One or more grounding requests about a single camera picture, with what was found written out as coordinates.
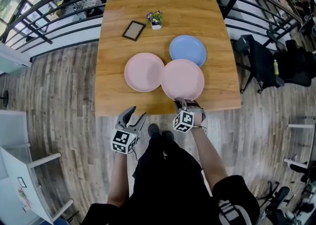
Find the black picture frame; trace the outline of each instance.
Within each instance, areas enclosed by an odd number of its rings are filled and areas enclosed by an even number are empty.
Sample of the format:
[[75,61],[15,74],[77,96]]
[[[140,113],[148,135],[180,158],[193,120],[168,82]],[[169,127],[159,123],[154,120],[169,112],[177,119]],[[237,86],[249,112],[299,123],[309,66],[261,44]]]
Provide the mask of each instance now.
[[24,180],[22,177],[18,177],[19,183],[21,185],[22,188],[27,188],[26,184],[24,183]]
[[[143,27],[140,29],[139,33],[137,34],[136,38],[131,38],[129,36],[126,36],[125,33],[127,32],[127,30],[129,29],[129,27],[133,24],[133,23],[136,23],[136,24],[139,24],[139,25],[142,25]],[[126,28],[126,30],[124,31],[122,37],[126,38],[126,39],[129,39],[129,40],[132,40],[132,41],[137,41],[138,37],[140,36],[140,34],[142,33],[142,31],[144,30],[146,24],[143,24],[143,23],[140,23],[140,22],[137,22],[135,20],[132,20],[128,27]]]

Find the white table leg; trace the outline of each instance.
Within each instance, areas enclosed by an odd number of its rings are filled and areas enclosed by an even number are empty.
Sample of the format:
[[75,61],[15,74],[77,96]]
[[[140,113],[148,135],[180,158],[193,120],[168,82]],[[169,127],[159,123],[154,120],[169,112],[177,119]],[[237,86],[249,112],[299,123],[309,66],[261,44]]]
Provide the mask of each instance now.
[[293,164],[293,165],[296,165],[296,166],[299,166],[299,167],[307,169],[307,164],[298,163],[298,162],[293,161],[291,159],[285,158],[284,162],[288,163],[289,165]]
[[288,124],[289,128],[314,128],[315,125],[307,124]]
[[33,161],[33,162],[29,163],[28,164],[28,168],[29,169],[30,168],[34,168],[34,167],[36,167],[38,165],[41,165],[41,164],[47,163],[47,162],[49,162],[51,160],[54,160],[54,159],[56,159],[56,158],[58,158],[60,156],[61,156],[61,153],[56,153],[56,154],[53,154],[53,155],[50,155],[50,156],[46,156],[44,158],[41,158],[41,159],[38,159],[36,161]]
[[18,144],[18,145],[13,145],[13,146],[5,146],[3,148],[26,148],[26,147],[31,147],[30,143],[24,143],[24,144]]
[[52,220],[55,221],[58,217],[60,217],[63,214],[63,212],[65,212],[66,209],[69,208],[71,204],[73,204],[73,202],[74,200],[71,199],[65,205],[63,205],[63,207],[57,212],[57,214],[52,217]]

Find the plate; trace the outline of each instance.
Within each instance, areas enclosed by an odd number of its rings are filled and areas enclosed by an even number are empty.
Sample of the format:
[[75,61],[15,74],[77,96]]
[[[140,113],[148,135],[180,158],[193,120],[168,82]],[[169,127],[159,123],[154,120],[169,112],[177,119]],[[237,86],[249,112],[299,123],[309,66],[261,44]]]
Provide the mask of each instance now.
[[180,35],[173,39],[169,47],[169,53],[173,60],[187,59],[197,66],[202,66],[206,61],[206,48],[196,37]]
[[163,69],[161,87],[171,99],[196,99],[204,88],[204,75],[193,62],[185,59],[170,61]]
[[125,65],[125,80],[132,89],[149,92],[160,86],[163,68],[164,63],[157,55],[138,53]]

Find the potted plant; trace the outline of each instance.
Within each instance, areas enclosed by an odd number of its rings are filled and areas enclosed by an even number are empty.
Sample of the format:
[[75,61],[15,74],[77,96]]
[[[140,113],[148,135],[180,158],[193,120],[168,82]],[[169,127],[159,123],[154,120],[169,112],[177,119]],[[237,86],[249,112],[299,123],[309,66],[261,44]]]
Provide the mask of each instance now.
[[161,28],[161,26],[162,26],[162,12],[160,12],[160,11],[156,11],[154,13],[149,12],[146,15],[146,18],[147,18],[148,23],[151,22],[153,30],[158,30]]

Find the small picture frame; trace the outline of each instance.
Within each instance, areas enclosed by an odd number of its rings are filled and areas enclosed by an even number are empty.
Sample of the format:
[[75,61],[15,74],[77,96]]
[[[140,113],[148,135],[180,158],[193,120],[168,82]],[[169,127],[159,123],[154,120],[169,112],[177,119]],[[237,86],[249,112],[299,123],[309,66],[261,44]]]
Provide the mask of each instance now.
[[24,181],[23,181],[23,178],[18,177],[18,180],[19,180],[20,185],[21,185],[23,188],[27,188],[26,185],[25,185],[25,183],[24,183]]
[[145,24],[133,20],[130,22],[122,36],[132,41],[137,41],[145,26]]

